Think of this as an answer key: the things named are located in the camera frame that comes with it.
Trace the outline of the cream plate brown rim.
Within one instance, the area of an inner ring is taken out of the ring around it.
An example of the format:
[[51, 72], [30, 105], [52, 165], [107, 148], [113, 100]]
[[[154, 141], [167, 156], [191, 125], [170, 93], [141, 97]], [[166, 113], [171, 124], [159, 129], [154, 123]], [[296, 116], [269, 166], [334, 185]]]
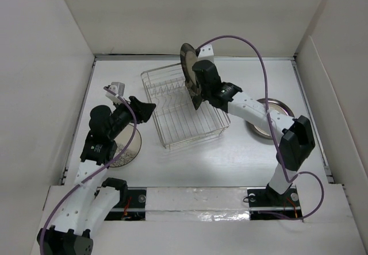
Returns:
[[[294, 113], [292, 112], [292, 110], [286, 104], [284, 104], [283, 102], [281, 102], [277, 99], [272, 99], [272, 98], [269, 98], [268, 102], [269, 102], [269, 108], [271, 110], [275, 110], [278, 113], [283, 114], [283, 115], [288, 115], [288, 116], [294, 117]], [[258, 135], [259, 137], [262, 137], [262, 138], [265, 138], [265, 139], [268, 139], [268, 140], [272, 139], [271, 134], [267, 133], [264, 130], [262, 130], [260, 127], [255, 126], [255, 125], [253, 125], [249, 122], [246, 122], [246, 124], [247, 124], [248, 128], [250, 130], [252, 130], [253, 133]]]

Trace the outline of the cream plate checkered dark rim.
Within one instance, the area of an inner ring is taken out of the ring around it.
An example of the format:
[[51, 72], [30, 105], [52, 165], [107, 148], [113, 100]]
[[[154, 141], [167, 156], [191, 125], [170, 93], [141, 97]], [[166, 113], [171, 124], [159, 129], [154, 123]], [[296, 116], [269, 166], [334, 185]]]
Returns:
[[193, 65], [198, 61], [196, 50], [188, 43], [184, 43], [180, 49], [180, 60], [183, 74], [185, 76], [185, 85], [191, 96], [200, 95], [200, 87], [196, 80]]

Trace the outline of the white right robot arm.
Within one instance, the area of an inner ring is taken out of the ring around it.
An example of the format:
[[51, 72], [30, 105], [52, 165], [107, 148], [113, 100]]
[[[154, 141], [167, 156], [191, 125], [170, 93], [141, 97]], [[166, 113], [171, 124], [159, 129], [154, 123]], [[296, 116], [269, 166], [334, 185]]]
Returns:
[[266, 186], [266, 200], [279, 205], [286, 199], [300, 166], [315, 148], [310, 120], [294, 118], [266, 107], [232, 83], [222, 82], [216, 66], [209, 60], [196, 62], [192, 70], [203, 100], [228, 114], [244, 119], [271, 135], [277, 145], [278, 165]]

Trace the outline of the black floral square plate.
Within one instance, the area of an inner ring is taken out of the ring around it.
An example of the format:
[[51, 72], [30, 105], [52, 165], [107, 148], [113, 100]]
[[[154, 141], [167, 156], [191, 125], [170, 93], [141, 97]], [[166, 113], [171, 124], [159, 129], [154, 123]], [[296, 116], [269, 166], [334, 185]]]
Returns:
[[192, 101], [192, 104], [194, 106], [194, 109], [198, 110], [200, 108], [200, 105], [201, 105], [202, 101], [203, 101], [200, 90], [194, 91], [192, 89], [189, 89], [189, 94], [190, 94], [191, 101]]

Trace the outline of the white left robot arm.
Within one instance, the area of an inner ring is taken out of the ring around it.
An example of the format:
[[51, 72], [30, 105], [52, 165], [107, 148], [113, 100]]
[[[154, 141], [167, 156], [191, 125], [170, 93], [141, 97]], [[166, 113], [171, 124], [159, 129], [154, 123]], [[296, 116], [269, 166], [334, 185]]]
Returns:
[[73, 188], [61, 199], [40, 229], [37, 242], [41, 254], [91, 254], [98, 228], [110, 210], [128, 204], [125, 180], [106, 178], [120, 154], [116, 137], [130, 124], [146, 123], [155, 110], [130, 96], [114, 95], [115, 110], [99, 105], [90, 112], [89, 132], [80, 155]]

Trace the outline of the cream plate tree pattern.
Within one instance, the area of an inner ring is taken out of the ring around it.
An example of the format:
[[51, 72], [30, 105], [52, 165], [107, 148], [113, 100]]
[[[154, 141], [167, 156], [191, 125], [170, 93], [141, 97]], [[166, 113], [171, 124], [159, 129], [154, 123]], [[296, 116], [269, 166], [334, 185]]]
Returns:
[[[117, 150], [115, 152], [114, 157], [125, 148], [126, 144], [128, 143], [132, 133], [133, 133], [134, 126], [129, 124], [116, 138], [115, 142], [117, 144]], [[111, 163], [111, 168], [120, 168], [123, 167], [130, 162], [132, 162], [140, 152], [142, 145], [142, 138], [141, 134], [138, 129], [135, 130], [135, 135], [132, 139], [132, 142], [129, 144], [128, 148], [125, 152], [114, 162]]]

